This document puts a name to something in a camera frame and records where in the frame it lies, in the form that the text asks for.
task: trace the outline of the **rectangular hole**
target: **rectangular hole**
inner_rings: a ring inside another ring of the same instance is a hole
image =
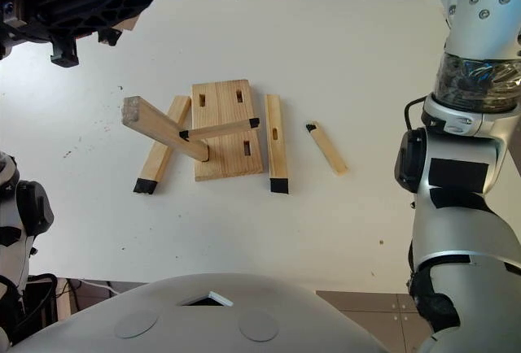
[[[244,141],[244,155],[250,156],[252,154],[252,151],[250,150],[250,141],[245,140]]]

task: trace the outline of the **black-tipped wooden stick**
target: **black-tipped wooden stick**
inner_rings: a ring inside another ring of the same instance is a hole
[[[259,127],[259,118],[255,117],[249,120],[236,121],[234,123],[213,125],[211,127],[203,127],[197,129],[186,129],[179,133],[179,136],[185,140],[201,140],[209,139],[210,137],[231,135],[232,133],[239,133],[249,131],[250,129]]]

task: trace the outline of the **wooden leg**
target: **wooden leg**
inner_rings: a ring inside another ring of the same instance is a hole
[[[274,193],[289,193],[286,163],[286,145],[282,130],[280,97],[265,96],[266,134],[268,136],[269,182]]]
[[[208,160],[208,146],[205,143],[189,142],[179,137],[182,128],[139,96],[125,98],[121,122],[134,131],[176,148],[195,160],[200,162]]]
[[[190,97],[178,95],[173,99],[167,116],[178,124],[185,122],[190,110]],[[134,192],[153,194],[155,187],[163,179],[164,170],[169,163],[173,149],[162,143],[154,142],[141,174],[136,181]]]
[[[306,125],[306,129],[311,133],[313,140],[324,154],[336,175],[342,176],[348,172],[348,166],[336,150],[330,138],[326,135],[317,121],[311,121]]]
[[[259,118],[255,117],[249,120],[235,121],[234,123],[213,125],[211,127],[203,127],[197,129],[187,129],[181,131],[179,136],[183,139],[201,140],[211,137],[231,135],[232,133],[249,131],[250,129],[259,127]]]

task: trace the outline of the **black cable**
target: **black cable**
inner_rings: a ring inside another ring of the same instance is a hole
[[[83,282],[80,281],[80,284],[78,286],[75,286],[74,289],[75,290],[79,290],[81,288],[81,286],[83,285]],[[63,289],[62,291],[56,295],[56,298],[59,299],[61,298],[64,294],[68,294],[69,292],[72,292],[72,289],[70,290],[65,290],[66,288],[68,287],[68,281],[65,283],[65,285],[63,286]]]
[[[107,285],[109,288],[112,288],[112,283],[110,281],[107,281]],[[108,290],[108,298],[111,298],[113,296],[112,291]]]
[[[34,282],[34,281],[40,281],[45,280],[46,278],[50,279],[50,288],[47,291],[44,298],[41,300],[41,302],[34,308],[19,324],[15,327],[15,333],[18,333],[20,330],[22,330],[28,322],[34,319],[35,315],[37,315],[45,305],[49,302],[50,298],[52,297],[53,293],[56,292],[56,286],[58,285],[58,279],[54,274],[45,273],[40,274],[38,276],[30,276],[28,277],[28,282]]]
[[[68,282],[69,286],[71,287],[72,296],[74,298],[74,305],[76,306],[76,311],[79,312],[79,311],[81,311],[81,309],[80,309],[80,302],[78,302],[78,294],[76,292],[76,288],[71,283],[71,279],[70,278],[67,279],[67,282]]]
[[[405,126],[407,127],[407,130],[410,131],[413,128],[410,124],[410,118],[409,118],[410,107],[412,107],[413,105],[416,105],[417,103],[421,103],[421,102],[425,101],[426,99],[427,99],[427,96],[421,97],[421,98],[415,99],[414,101],[411,101],[407,105],[405,105],[404,117],[405,117]]]

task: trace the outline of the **wooden board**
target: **wooden board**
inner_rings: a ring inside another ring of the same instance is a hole
[[[183,126],[186,115],[190,110],[190,97],[178,95],[174,97],[172,105],[169,108],[167,116]],[[165,146],[162,143],[154,142],[148,158],[143,164],[143,169],[136,181],[134,192],[153,194],[155,187],[163,179],[164,170],[166,169],[170,157],[172,155],[172,147]]]
[[[286,145],[282,129],[282,111],[278,95],[266,94],[266,135],[268,138],[269,181],[274,193],[289,193]]]
[[[255,117],[248,81],[192,85],[192,128]],[[208,162],[195,162],[195,180],[246,176],[263,172],[256,130],[206,139]]]

